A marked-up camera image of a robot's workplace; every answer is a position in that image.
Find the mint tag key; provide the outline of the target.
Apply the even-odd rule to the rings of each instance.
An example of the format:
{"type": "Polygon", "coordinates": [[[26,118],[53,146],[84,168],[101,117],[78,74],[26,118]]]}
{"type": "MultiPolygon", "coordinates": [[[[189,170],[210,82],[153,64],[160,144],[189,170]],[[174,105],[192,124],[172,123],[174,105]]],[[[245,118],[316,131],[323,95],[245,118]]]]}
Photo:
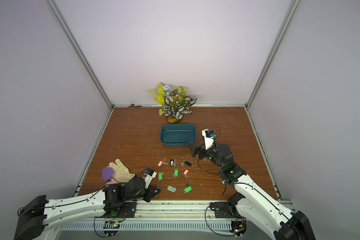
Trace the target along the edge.
{"type": "Polygon", "coordinates": [[[177,191],[177,188],[173,187],[173,186],[168,186],[167,187],[167,190],[172,192],[172,193],[175,193],[177,191]]]}

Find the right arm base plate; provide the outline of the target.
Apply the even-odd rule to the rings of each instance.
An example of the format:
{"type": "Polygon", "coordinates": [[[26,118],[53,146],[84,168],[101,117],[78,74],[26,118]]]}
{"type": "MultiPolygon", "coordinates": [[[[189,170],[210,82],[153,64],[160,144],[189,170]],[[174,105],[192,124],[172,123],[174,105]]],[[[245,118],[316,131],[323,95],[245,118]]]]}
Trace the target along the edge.
{"type": "Polygon", "coordinates": [[[245,219],[244,215],[241,215],[238,212],[238,208],[235,204],[230,202],[212,202],[209,205],[210,209],[214,212],[215,218],[222,219],[222,218],[229,218],[229,219],[238,219],[242,218],[245,219]]]}

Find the black tag key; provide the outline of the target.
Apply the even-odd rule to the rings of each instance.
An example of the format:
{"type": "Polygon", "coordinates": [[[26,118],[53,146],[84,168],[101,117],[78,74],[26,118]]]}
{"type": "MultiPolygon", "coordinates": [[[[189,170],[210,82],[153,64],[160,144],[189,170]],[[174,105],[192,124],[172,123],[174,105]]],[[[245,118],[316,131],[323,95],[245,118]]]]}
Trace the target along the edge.
{"type": "Polygon", "coordinates": [[[175,161],[174,159],[171,159],[171,160],[170,160],[170,166],[171,166],[172,168],[175,168],[175,167],[176,167],[176,161],[175,161]]]}

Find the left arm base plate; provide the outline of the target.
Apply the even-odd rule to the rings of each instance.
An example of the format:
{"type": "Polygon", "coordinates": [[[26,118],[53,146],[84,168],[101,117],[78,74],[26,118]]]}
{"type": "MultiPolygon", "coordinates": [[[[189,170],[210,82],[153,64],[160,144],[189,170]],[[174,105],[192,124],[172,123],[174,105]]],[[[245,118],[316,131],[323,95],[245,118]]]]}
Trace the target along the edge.
{"type": "Polygon", "coordinates": [[[105,208],[105,213],[100,216],[100,218],[126,218],[132,219],[135,217],[137,210],[136,202],[124,202],[118,207],[114,208],[105,208]]]}

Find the red tag key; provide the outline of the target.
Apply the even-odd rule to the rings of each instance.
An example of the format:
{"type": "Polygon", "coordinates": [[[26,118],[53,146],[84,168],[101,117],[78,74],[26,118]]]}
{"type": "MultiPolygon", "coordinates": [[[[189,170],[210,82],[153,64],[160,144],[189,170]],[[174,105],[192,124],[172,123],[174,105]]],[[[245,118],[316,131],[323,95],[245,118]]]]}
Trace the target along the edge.
{"type": "Polygon", "coordinates": [[[169,163],[166,163],[164,161],[159,161],[158,164],[157,164],[157,167],[161,168],[162,166],[166,166],[166,165],[169,165],[169,163]]]}
{"type": "Polygon", "coordinates": [[[185,171],[183,172],[183,175],[184,175],[185,178],[189,177],[189,172],[190,172],[189,169],[185,169],[185,171]]]}

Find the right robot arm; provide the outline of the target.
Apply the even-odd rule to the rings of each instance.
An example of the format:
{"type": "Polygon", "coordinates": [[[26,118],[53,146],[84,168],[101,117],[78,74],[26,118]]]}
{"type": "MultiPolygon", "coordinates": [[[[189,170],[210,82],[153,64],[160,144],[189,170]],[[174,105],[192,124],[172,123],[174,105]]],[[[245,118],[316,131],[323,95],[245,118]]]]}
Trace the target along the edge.
{"type": "Polygon", "coordinates": [[[219,177],[228,188],[236,190],[232,215],[244,217],[272,240],[314,240],[315,234],[308,217],[293,212],[259,187],[234,160],[231,148],[225,144],[197,146],[189,143],[192,156],[208,159],[219,168],[219,177]]]}

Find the teal storage box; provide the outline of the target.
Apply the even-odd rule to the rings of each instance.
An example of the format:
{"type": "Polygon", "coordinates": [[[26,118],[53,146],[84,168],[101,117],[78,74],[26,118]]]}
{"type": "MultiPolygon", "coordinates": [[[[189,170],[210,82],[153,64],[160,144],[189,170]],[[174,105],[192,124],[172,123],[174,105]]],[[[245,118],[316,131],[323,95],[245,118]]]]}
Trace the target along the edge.
{"type": "Polygon", "coordinates": [[[187,148],[197,140],[196,127],[192,124],[168,124],[161,128],[160,141],[166,148],[187,148]]]}

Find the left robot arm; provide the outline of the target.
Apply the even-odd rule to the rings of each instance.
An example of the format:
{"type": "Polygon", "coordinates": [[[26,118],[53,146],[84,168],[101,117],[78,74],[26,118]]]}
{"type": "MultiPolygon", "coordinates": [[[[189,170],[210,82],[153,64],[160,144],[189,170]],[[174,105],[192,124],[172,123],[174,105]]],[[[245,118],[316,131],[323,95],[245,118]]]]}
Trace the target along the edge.
{"type": "Polygon", "coordinates": [[[126,202],[143,200],[149,203],[161,192],[141,177],[127,183],[109,184],[100,190],[67,199],[35,197],[18,210],[15,240],[33,240],[56,226],[85,218],[125,218],[126,202]]]}

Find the green tag key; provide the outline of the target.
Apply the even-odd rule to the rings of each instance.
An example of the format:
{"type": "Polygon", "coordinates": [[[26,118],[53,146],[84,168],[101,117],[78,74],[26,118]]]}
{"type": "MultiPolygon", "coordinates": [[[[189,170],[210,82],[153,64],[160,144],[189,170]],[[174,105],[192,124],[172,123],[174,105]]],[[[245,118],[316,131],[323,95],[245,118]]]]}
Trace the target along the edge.
{"type": "Polygon", "coordinates": [[[189,193],[191,190],[193,189],[191,184],[186,184],[185,188],[184,188],[184,193],[187,194],[189,193]]]}
{"type": "Polygon", "coordinates": [[[177,178],[178,176],[179,176],[179,170],[178,170],[178,169],[175,169],[175,170],[174,170],[174,177],[177,178]]]}
{"type": "Polygon", "coordinates": [[[159,172],[159,177],[158,177],[158,179],[159,179],[159,182],[162,182],[163,181],[163,173],[162,172],[159,172]]]}

